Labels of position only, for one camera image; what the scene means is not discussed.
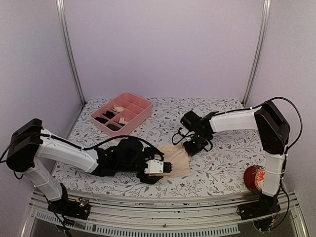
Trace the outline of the peach underwear pile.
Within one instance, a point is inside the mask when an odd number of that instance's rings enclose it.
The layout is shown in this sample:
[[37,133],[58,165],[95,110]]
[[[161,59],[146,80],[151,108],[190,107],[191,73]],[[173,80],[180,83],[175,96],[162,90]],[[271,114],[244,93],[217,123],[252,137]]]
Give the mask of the peach underwear pile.
[[162,145],[158,149],[164,153],[164,161],[172,164],[172,171],[163,174],[150,174],[150,176],[163,176],[167,178],[180,178],[191,173],[189,162],[191,157],[186,152],[185,148],[181,145]]

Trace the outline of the pink compartment organizer box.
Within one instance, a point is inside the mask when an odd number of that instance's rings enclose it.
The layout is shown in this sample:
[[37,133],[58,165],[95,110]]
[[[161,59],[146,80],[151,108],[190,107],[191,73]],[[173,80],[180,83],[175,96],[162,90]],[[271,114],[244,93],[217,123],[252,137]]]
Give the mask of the pink compartment organizer box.
[[[116,104],[124,107],[121,113],[115,113],[111,110],[112,106]],[[111,111],[116,114],[112,119],[108,119],[102,114],[106,111]],[[149,118],[152,114],[152,102],[148,99],[138,95],[125,92],[115,99],[92,113],[92,121],[95,126],[110,137],[119,135],[128,135],[134,131],[142,122]],[[106,124],[101,124],[95,120],[96,117],[102,117],[108,120]],[[112,131],[106,127],[107,124],[119,124],[122,128],[119,131]]]

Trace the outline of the olive beige underwear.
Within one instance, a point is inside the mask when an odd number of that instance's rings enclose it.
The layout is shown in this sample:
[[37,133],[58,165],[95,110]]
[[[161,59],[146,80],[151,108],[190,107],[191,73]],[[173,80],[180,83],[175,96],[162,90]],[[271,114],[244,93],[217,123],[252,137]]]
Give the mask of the olive beige underwear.
[[113,123],[107,124],[106,127],[112,131],[119,131],[122,128],[122,126],[120,126],[119,124],[113,124]]

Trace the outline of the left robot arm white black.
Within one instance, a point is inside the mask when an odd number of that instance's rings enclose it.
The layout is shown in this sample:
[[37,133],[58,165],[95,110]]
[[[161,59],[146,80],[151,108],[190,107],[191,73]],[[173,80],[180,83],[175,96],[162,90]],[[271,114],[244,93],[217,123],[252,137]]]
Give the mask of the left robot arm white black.
[[68,164],[87,174],[113,177],[117,172],[135,172],[141,183],[155,184],[162,174],[172,171],[164,154],[148,141],[130,135],[109,138],[92,147],[83,147],[58,137],[32,119],[16,130],[0,160],[14,173],[27,177],[48,203],[48,211],[66,217],[86,220],[89,201],[79,197],[70,200],[67,188],[58,183],[44,167],[41,158]]

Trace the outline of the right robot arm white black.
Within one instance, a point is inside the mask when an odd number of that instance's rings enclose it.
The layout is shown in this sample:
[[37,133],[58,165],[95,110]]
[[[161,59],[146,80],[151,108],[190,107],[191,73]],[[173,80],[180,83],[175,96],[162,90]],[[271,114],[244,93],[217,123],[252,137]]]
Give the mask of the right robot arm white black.
[[183,144],[190,156],[211,146],[214,133],[256,130],[266,156],[263,186],[259,200],[240,205],[237,212],[242,220],[246,220],[280,211],[277,196],[285,173],[290,125],[272,101],[253,108],[210,112],[203,118],[189,111],[181,118],[180,123],[193,133],[190,140]]

